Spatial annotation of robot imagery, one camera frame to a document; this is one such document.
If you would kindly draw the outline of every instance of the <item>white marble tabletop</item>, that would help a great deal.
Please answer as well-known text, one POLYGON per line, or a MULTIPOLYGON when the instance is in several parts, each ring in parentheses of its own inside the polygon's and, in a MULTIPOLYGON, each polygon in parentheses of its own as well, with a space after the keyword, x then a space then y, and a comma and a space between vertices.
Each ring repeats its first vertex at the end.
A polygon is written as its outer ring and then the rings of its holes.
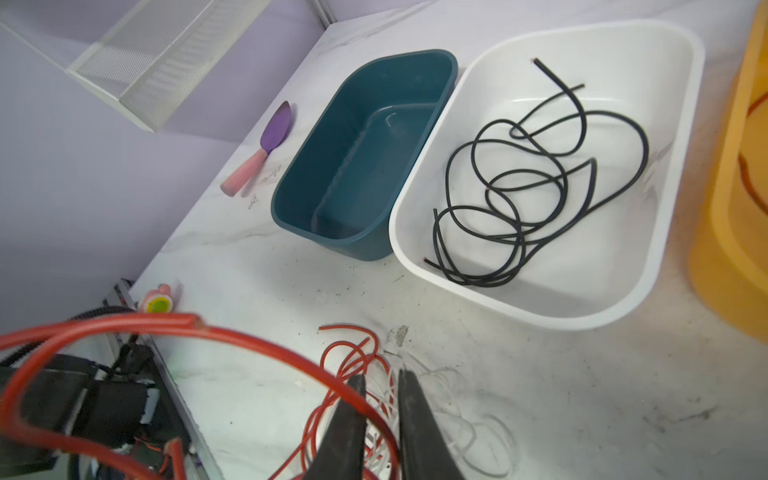
MULTIPOLYGON (((685 263, 714 135, 755 1, 440 0, 331 25, 216 180, 136 282, 141 298, 180 284, 178 310, 257 334, 318 360, 358 323, 458 371, 468 415, 494 415, 515 439, 509 478, 766 478, 768 347, 697 299, 685 263), (443 48, 465 68, 494 44, 547 28, 661 18, 697 33, 707 66, 664 265, 649 297, 595 331, 534 329, 409 274, 394 256, 359 262, 281 230, 275 183, 342 81, 374 58, 443 48), (246 196, 219 184, 257 148, 271 113, 295 124, 246 196)), ((288 367, 230 347, 157 339, 200 435, 206 470, 266 478, 295 448, 324 389, 288 367)), ((471 471, 468 478, 477 478, 471 471)))

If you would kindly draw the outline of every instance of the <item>yellow plastic bin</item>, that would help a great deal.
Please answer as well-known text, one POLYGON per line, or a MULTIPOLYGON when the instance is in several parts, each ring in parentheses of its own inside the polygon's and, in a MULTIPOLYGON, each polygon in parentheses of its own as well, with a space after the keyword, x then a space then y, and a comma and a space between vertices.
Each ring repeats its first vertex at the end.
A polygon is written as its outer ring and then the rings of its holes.
POLYGON ((757 8, 690 252, 702 301, 768 343, 768 0, 757 8))

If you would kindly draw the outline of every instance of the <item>pink and purple trowel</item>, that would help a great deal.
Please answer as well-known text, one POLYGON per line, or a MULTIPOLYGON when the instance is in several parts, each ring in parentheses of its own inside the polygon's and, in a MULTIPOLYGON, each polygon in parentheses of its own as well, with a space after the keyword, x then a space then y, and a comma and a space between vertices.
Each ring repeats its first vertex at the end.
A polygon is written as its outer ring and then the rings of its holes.
POLYGON ((275 112, 275 115, 272 115, 270 122, 266 124, 264 133, 261 135, 261 142, 259 142, 261 148, 253 154, 251 158, 244 161, 243 164, 221 184, 221 191, 223 191, 225 195, 234 197, 253 175, 259 173, 261 167, 264 165, 266 156, 269 155, 272 150, 277 148, 278 145, 283 143, 283 139, 286 137, 288 128, 290 127, 290 121, 290 105, 287 101, 284 101, 275 112))

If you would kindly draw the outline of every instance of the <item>gray vein in marble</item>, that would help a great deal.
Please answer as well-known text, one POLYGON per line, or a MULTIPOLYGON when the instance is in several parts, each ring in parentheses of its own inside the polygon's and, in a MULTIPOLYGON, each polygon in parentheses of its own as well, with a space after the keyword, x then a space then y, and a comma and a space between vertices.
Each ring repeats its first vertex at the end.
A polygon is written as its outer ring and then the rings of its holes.
POLYGON ((165 244, 162 253, 175 252, 189 247, 205 247, 208 245, 230 245, 251 237, 269 237, 281 230, 276 224, 257 225, 247 230, 221 235, 220 233, 186 232, 174 237, 165 244))
POLYGON ((389 22, 382 23, 381 25, 377 25, 375 28, 371 28, 368 31, 365 31, 361 34, 355 35, 354 37, 342 41, 341 43, 330 45, 326 48, 321 48, 317 54, 322 55, 325 53, 328 53, 329 51, 338 48, 343 47, 345 45, 349 45, 351 43, 354 43, 356 41, 363 40, 365 38, 372 37, 373 35, 376 35, 378 33, 381 33, 382 31, 385 31, 387 28, 392 27, 393 25, 397 25, 398 23, 402 22, 403 20, 406 20, 407 18, 412 17, 413 15, 416 15, 417 13, 421 12, 422 10, 431 7, 435 3, 439 2, 440 0, 430 0, 429 2, 419 3, 418 5, 414 5, 412 7, 404 8, 400 12, 396 12, 397 14, 401 14, 399 17, 394 18, 393 20, 390 20, 389 22))

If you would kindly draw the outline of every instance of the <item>black cable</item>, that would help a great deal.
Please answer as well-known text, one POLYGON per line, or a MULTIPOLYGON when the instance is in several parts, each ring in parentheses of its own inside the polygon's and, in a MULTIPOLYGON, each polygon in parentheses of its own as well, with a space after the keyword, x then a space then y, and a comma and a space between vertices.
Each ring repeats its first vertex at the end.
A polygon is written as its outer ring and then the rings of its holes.
POLYGON ((649 152, 648 139, 645 134, 645 131, 637 122, 635 122, 629 117, 625 117, 622 114, 618 114, 612 111, 605 111, 605 110, 586 111, 582 107, 581 102, 578 100, 578 98, 574 94, 574 91, 577 91, 583 88, 584 84, 579 84, 573 88, 569 88, 560 78, 558 78, 557 75, 555 75, 552 71, 550 71, 549 68, 547 68, 546 65, 544 65, 540 60, 535 58, 533 63, 545 75, 547 75, 550 78, 550 80, 552 80, 552 82, 555 83, 560 88, 561 91, 543 100, 540 104, 538 104, 531 111, 529 111, 518 122, 502 118, 486 124, 478 132, 478 134, 475 136, 475 139, 473 141, 467 142, 459 146, 456 150, 453 151, 453 153, 451 154, 451 157, 448 159, 448 164, 445 167, 446 208, 439 213, 437 209, 433 209, 432 211, 433 216, 435 218, 435 222, 432 228, 432 242, 435 248, 435 255, 437 257, 437 262, 433 262, 427 258, 425 258, 424 261, 428 265, 433 266, 437 269, 440 269, 445 275, 445 278, 459 285, 493 287, 493 286, 501 286, 508 283, 509 281, 511 281, 517 276, 517 274, 520 272, 520 269, 544 246, 546 246, 548 243, 550 243, 554 239, 560 237, 562 234, 570 230, 573 226, 575 226, 578 222, 582 221, 587 215, 591 214, 596 209, 604 206, 611 200, 615 199, 616 197, 618 197, 619 195, 627 191, 632 185, 634 185, 637 182, 637 180, 642 175, 648 163, 648 152, 649 152), (571 103, 576 107, 577 113, 567 115, 563 118, 559 118, 556 121, 553 121, 550 124, 547 124, 544 127, 541 127, 532 133, 528 133, 522 127, 522 125, 536 111, 540 110, 546 104, 549 104, 550 102, 564 96, 567 96, 571 100, 571 103), (590 158, 584 163, 579 164, 577 167, 571 168, 570 170, 565 170, 563 164, 558 159, 559 157, 567 157, 579 151, 587 135, 587 124, 588 124, 587 119, 589 116, 592 116, 592 115, 600 115, 600 116, 614 118, 614 119, 623 121, 624 123, 631 126, 640 137, 642 150, 643 150, 643 153, 641 155, 640 165, 635 175, 624 186, 622 186, 612 194, 608 195, 604 199, 598 201, 594 205, 592 204, 592 200, 593 200, 595 186, 596 186, 597 177, 598 177, 597 161, 594 158, 590 158), (581 123, 581 129, 579 132, 579 137, 576 142, 576 145, 569 151, 553 154, 547 151, 545 148, 543 148, 535 140, 535 137, 537 135, 549 130, 550 128, 555 127, 559 124, 562 124, 566 121, 574 120, 576 118, 578 118, 581 123), (494 125, 497 125, 497 124, 510 125, 511 129, 509 130, 509 136, 514 140, 527 141, 533 148, 527 145, 519 144, 519 143, 508 141, 508 140, 482 138, 483 134, 490 127, 493 127, 494 125), (500 173, 499 175, 496 175, 491 180, 487 180, 482 176, 482 174, 480 173, 480 170, 478 169, 476 151, 477 151, 477 146, 479 144, 488 144, 488 143, 508 145, 510 147, 514 147, 520 151, 524 151, 529 154, 545 157, 550 162, 552 162, 553 165, 558 169, 559 174, 552 175, 541 170, 534 170, 531 168, 518 168, 514 170, 507 170, 505 172, 500 173), (458 153, 467 147, 472 147, 470 150, 470 161, 471 161, 472 169, 475 173, 475 176, 478 178, 478 180, 480 180, 485 185, 485 204, 487 207, 478 207, 475 205, 454 205, 451 202, 451 194, 450 194, 451 166, 453 164, 454 159, 456 159, 456 156, 458 155, 458 153), (571 174, 578 172, 584 168, 588 168, 589 170, 589 174, 590 174, 589 184, 588 184, 587 193, 586 193, 584 202, 582 203, 576 215, 573 218, 571 218, 564 226, 557 229, 554 233, 550 233, 549 235, 546 235, 544 237, 530 239, 528 235, 541 230, 547 225, 550 225, 555 219, 557 219, 560 216, 563 209, 565 208, 565 204, 568 199, 568 190, 569 190, 568 177, 571 174), (534 174, 534 175, 538 175, 539 177, 542 177, 543 180, 536 181, 531 184, 522 185, 520 187, 498 187, 496 185, 496 183, 502 178, 506 178, 516 174, 534 174), (549 215, 547 215, 547 217, 543 220, 523 221, 523 219, 521 219, 520 217, 520 213, 517 206, 511 200, 511 198, 509 198, 505 193, 530 190, 532 188, 541 187, 549 184, 555 186, 558 189, 558 193, 559 193, 558 204, 554 207, 552 212, 549 215), (498 198, 499 200, 502 200, 510 208, 510 210, 512 211, 513 217, 510 217, 509 215, 502 213, 494 205, 491 194, 494 194, 494 199, 498 198), (455 215, 455 212, 457 210, 473 211, 479 214, 485 214, 491 217, 498 218, 499 220, 506 222, 512 228, 512 232, 496 234, 496 235, 488 235, 482 232, 475 231, 467 227, 466 225, 464 225, 462 222, 458 220, 458 218, 455 215), (512 251, 509 257, 507 258, 507 260, 502 264, 502 266, 500 266, 498 269, 490 273, 485 273, 482 275, 469 275, 461 272, 456 267, 453 259, 451 258, 450 253, 448 252, 448 249, 446 248, 445 239, 443 238, 442 230, 440 228, 440 220, 442 220, 442 218, 446 214, 448 214, 451 217, 451 219, 453 220, 453 222, 456 224, 457 227, 459 227, 461 230, 463 230, 464 232, 474 237, 481 238, 483 240, 487 240, 493 243, 503 243, 506 245, 511 245, 512 251))
MULTIPOLYGON (((128 308, 127 306, 100 306, 99 308, 88 310, 86 312, 80 313, 79 315, 73 316, 67 321, 72 322, 77 320, 85 320, 96 318, 97 316, 114 315, 116 313, 134 313, 134 310, 128 308)), ((38 348, 40 345, 42 345, 42 343, 43 342, 30 342, 26 345, 20 346, 15 352, 6 356, 3 360, 0 360, 0 366, 12 366, 17 361, 29 355, 32 350, 38 348)))

